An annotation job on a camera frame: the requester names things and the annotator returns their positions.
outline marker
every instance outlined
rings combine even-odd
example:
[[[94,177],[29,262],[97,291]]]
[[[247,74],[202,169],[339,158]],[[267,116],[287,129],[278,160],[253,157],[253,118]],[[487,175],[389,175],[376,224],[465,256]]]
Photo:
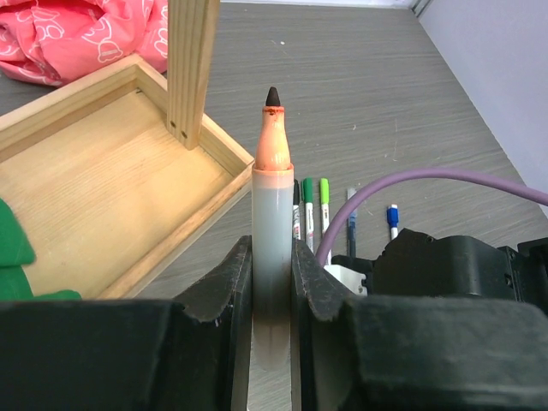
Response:
[[[319,199],[322,204],[322,235],[329,227],[329,180],[319,179]],[[327,254],[326,265],[331,264],[331,250]]]
[[[274,87],[263,108],[251,189],[254,349],[264,369],[276,369],[289,354],[294,167]]]
[[[305,202],[305,224],[307,229],[307,245],[314,252],[314,216],[312,204],[312,178],[302,181],[302,199]]]
[[[390,227],[390,239],[394,240],[397,237],[397,224],[400,221],[396,204],[392,204],[388,207],[388,210],[386,210],[386,221]]]
[[[355,188],[349,188],[346,192],[347,200],[356,194]],[[356,217],[358,212],[352,211],[350,217],[348,217],[348,256],[355,259],[356,257]]]
[[[299,191],[299,182],[294,180],[293,183],[293,238],[301,239],[301,211],[299,204],[301,203],[301,192]]]

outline gray table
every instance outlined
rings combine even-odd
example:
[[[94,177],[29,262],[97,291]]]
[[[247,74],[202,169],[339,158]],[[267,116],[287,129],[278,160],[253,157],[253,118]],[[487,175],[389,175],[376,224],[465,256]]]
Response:
[[[206,111],[251,153],[270,85],[286,106],[296,177],[328,177],[332,213],[348,186],[414,167],[450,165],[519,180],[409,11],[223,4]],[[1,77],[0,114],[46,92]],[[359,209],[361,257],[375,258],[388,241],[390,203],[399,205],[402,227],[436,237],[515,246],[548,235],[535,204],[461,182],[406,182]],[[250,210],[248,195],[141,296],[170,298],[208,272],[250,233]],[[341,234],[334,253],[345,252]],[[251,378],[251,411],[289,409],[289,365],[263,372],[253,359]]]

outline wooden tray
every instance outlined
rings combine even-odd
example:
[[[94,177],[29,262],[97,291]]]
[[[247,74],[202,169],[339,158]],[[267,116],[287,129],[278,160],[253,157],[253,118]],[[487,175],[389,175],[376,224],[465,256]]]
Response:
[[[170,4],[169,95],[130,56],[0,117],[35,295],[134,296],[249,190],[253,158],[203,114],[218,6]]]

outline cable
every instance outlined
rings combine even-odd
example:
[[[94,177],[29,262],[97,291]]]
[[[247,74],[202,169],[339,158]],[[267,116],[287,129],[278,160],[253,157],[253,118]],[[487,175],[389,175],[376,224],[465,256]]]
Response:
[[[481,186],[495,188],[522,197],[526,200],[531,200],[543,206],[548,206],[548,194],[543,193],[534,188],[529,188],[517,182],[511,182],[503,178],[489,176],[486,174],[477,173],[475,171],[445,169],[445,168],[430,168],[430,169],[415,169],[401,171],[379,178],[378,180],[366,185],[359,190],[350,200],[348,200],[333,217],[329,228],[325,231],[322,241],[319,244],[316,252],[316,259],[323,267],[327,260],[327,253],[333,248],[335,238],[343,225],[346,223],[350,213],[358,208],[358,206],[371,197],[376,192],[393,186],[398,182],[406,182],[409,180],[420,180],[423,178],[446,178],[449,180],[458,180],[461,182],[472,182]]]

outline wooden post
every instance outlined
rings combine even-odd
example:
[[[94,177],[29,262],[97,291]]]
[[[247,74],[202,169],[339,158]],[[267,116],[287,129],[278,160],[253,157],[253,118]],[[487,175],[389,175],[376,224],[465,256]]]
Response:
[[[170,0],[167,128],[188,150],[200,142],[220,0]]]

